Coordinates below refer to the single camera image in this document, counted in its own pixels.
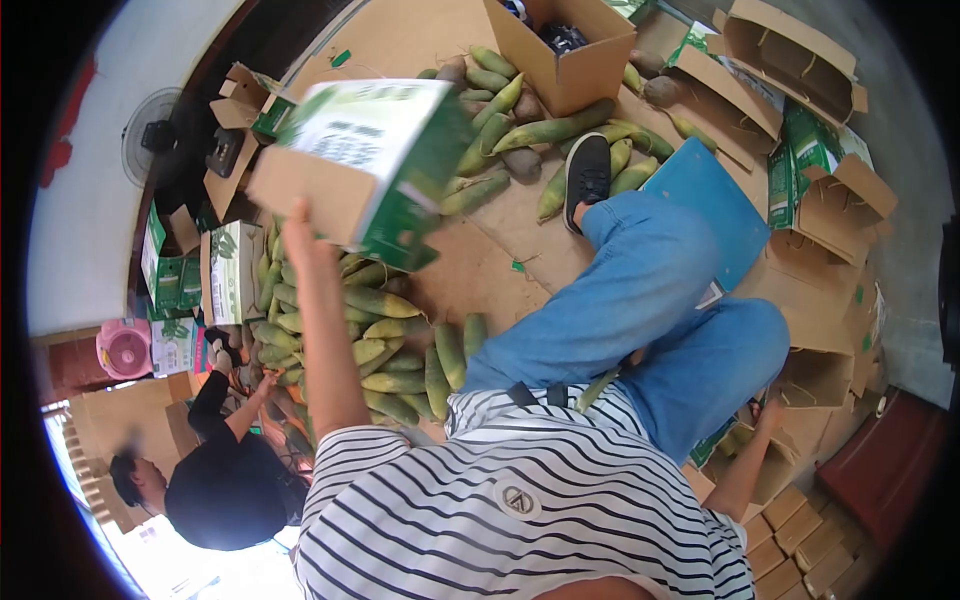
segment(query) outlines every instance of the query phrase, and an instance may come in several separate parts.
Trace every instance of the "striped shirt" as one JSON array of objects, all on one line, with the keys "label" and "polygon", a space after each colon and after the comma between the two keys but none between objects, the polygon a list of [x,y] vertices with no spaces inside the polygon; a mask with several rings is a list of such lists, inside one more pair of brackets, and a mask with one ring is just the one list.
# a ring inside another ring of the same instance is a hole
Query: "striped shirt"
[{"label": "striped shirt", "polygon": [[449,399],[444,444],[378,426],[317,447],[296,571],[307,598],[535,598],[619,576],[668,597],[751,598],[746,533],[700,507],[613,385],[580,414],[503,391]]}]

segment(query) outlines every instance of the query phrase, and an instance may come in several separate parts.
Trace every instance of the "white wall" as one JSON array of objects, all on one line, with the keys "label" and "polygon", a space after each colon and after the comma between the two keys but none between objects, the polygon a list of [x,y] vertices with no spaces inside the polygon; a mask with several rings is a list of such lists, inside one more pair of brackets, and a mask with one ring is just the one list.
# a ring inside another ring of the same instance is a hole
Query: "white wall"
[{"label": "white wall", "polygon": [[120,133],[151,93],[183,87],[242,0],[128,0],[96,49],[97,70],[69,134],[73,153],[38,189],[27,256],[31,336],[125,316],[141,190]]}]

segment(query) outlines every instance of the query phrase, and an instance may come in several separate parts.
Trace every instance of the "blue jeans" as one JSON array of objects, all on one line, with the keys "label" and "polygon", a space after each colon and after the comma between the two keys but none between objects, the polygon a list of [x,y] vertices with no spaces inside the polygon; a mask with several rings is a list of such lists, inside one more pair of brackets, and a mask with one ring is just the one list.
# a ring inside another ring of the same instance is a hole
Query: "blue jeans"
[{"label": "blue jeans", "polygon": [[582,229],[593,262],[542,309],[490,338],[470,358],[462,392],[588,383],[647,347],[613,385],[652,442],[680,464],[780,372],[786,322],[760,299],[693,308],[717,264],[713,235],[696,212],[625,192],[592,206]]}]

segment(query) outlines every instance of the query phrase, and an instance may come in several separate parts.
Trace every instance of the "man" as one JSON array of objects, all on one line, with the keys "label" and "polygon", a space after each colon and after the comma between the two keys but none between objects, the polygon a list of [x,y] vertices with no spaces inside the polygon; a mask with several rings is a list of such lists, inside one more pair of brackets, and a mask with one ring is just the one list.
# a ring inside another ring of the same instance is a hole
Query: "man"
[{"label": "man", "polygon": [[213,347],[214,370],[188,416],[203,443],[177,464],[170,485],[156,465],[130,448],[113,458],[110,475],[124,502],[166,515],[193,545],[239,550],[269,540],[288,524],[299,525],[308,486],[250,432],[276,376],[264,375],[247,403],[224,418],[220,408],[233,363],[222,340]]},{"label": "man", "polygon": [[[564,221],[596,257],[470,358],[447,442],[417,448],[370,425],[334,255],[298,204],[283,235],[320,440],[296,559],[307,597],[753,597],[737,521],[779,401],[702,507],[678,465],[778,374],[786,324],[764,300],[695,310],[716,266],[709,228],[643,192],[608,199],[610,179],[607,141],[585,135],[566,163]],[[637,348],[637,367],[573,410]]]}]

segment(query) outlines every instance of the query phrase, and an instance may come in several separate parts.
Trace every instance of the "hair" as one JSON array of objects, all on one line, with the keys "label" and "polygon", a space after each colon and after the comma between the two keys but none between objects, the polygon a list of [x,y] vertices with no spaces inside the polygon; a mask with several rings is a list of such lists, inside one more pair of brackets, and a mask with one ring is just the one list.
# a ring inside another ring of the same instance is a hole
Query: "hair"
[{"label": "hair", "polygon": [[134,454],[130,448],[120,450],[110,461],[110,477],[113,479],[113,487],[127,506],[142,506],[143,494],[131,479],[131,475],[136,471],[133,458]]}]

